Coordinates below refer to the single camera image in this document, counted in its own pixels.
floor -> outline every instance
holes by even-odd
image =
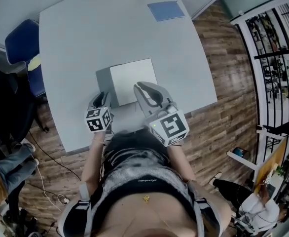
[[[226,152],[241,147],[249,150],[254,159],[256,149],[256,100],[251,68],[246,50],[237,29],[230,25],[219,4],[215,3],[194,22],[207,56],[214,79],[218,101],[212,105],[186,114],[190,135],[185,139],[183,149],[198,181],[207,190],[215,190],[207,183],[217,172],[223,179],[244,183],[249,170],[229,158]],[[37,125],[31,134],[38,144],[57,162],[80,175],[88,152],[66,155],[58,136],[48,105],[40,109],[40,117],[49,127],[49,133],[40,131]],[[36,147],[36,157],[47,195],[62,210],[58,194],[72,198],[78,191],[78,178],[59,166]],[[42,187],[40,175],[27,183]],[[26,184],[20,194],[20,206],[38,219],[38,225],[48,230],[58,219],[60,211],[44,196],[42,190]],[[56,227],[47,236],[56,236]],[[228,228],[224,236],[232,236]]]

black chair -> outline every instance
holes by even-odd
[[[4,74],[0,71],[0,140],[10,153],[10,134],[15,141],[21,142],[34,119],[43,131],[48,131],[39,121],[35,98],[28,81],[16,74]]]

white desk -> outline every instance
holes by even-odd
[[[95,72],[151,58],[157,82],[190,112],[217,101],[207,58],[191,19],[156,22],[148,3],[170,0],[64,0],[40,13],[41,67],[65,150],[88,146],[84,111],[99,91]],[[112,110],[113,131],[137,130],[138,104]]]

woman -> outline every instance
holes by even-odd
[[[85,215],[91,215],[88,230],[92,236],[222,234],[231,219],[230,207],[197,184],[179,144],[165,148],[146,130],[118,134],[105,148],[104,176],[100,180],[104,139],[104,132],[94,135],[82,173],[91,196],[91,211]],[[79,199],[71,201],[72,205]],[[84,206],[82,200],[73,208],[78,206]],[[61,234],[87,236],[88,224],[79,234],[79,224],[85,221],[72,211],[71,215],[64,224],[59,221]]]
[[[289,218],[289,207],[284,207],[283,204],[278,206],[269,197],[265,185],[261,186],[261,197],[258,197],[241,185],[220,180],[221,176],[222,173],[218,173],[209,184],[218,188],[222,196],[238,210],[240,219],[258,232],[266,231],[278,221],[284,222]]]
[[[32,158],[20,169],[14,170],[19,164],[30,157],[35,149],[33,144],[24,139],[21,144],[14,147],[11,155],[0,160],[0,204],[36,169],[39,161]]]

blue folder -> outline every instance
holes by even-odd
[[[156,21],[182,18],[185,16],[177,1],[150,3],[148,4],[148,7],[154,15]]]

